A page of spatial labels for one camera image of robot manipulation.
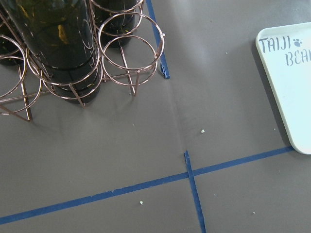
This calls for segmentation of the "dark wine bottle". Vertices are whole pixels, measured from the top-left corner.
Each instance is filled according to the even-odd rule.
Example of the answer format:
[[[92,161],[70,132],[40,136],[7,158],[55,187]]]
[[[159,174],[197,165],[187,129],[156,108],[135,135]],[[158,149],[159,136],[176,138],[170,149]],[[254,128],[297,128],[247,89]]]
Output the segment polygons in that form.
[[[96,26],[101,27],[107,19],[124,10],[131,9],[136,3],[135,0],[94,0],[93,12],[95,14]],[[101,45],[104,47],[108,42],[113,40],[114,42],[110,44],[111,48],[126,46],[131,38],[122,37],[118,40],[115,38],[120,34],[131,31],[134,28],[134,24],[135,16],[132,14],[125,14],[113,18],[103,27],[103,32],[101,33]]]
[[[68,102],[89,103],[100,90],[97,53],[85,0],[0,2],[34,58]]]

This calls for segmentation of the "dark wine bottle rear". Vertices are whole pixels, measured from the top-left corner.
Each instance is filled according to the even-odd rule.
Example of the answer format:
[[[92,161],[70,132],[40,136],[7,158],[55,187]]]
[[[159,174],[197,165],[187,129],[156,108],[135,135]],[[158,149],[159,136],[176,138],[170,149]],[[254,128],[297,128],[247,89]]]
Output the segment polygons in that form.
[[[93,12],[95,14],[96,26],[101,27],[107,19],[124,10],[131,9],[136,3],[135,0],[94,0]],[[114,42],[110,44],[111,48],[126,46],[131,38],[122,37],[118,40],[115,38],[120,34],[131,31],[134,28],[134,24],[135,16],[132,14],[125,14],[113,18],[103,27],[103,32],[101,33],[101,45],[104,47],[108,42],[113,40]]]

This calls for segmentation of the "cream bear tray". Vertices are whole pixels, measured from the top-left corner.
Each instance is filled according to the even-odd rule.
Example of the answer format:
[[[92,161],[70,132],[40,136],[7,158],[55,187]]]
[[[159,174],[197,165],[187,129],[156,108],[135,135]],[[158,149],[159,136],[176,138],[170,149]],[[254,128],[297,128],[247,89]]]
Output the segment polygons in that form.
[[[255,40],[290,144],[311,153],[311,24],[266,28]]]

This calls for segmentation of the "dark wine bottle front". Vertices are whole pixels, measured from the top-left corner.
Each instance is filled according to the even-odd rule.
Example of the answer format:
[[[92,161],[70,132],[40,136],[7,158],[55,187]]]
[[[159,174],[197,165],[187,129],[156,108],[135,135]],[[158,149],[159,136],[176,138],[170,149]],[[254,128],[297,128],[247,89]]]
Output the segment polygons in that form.
[[[100,90],[97,53],[85,0],[0,2],[34,58],[68,102],[89,103]]]

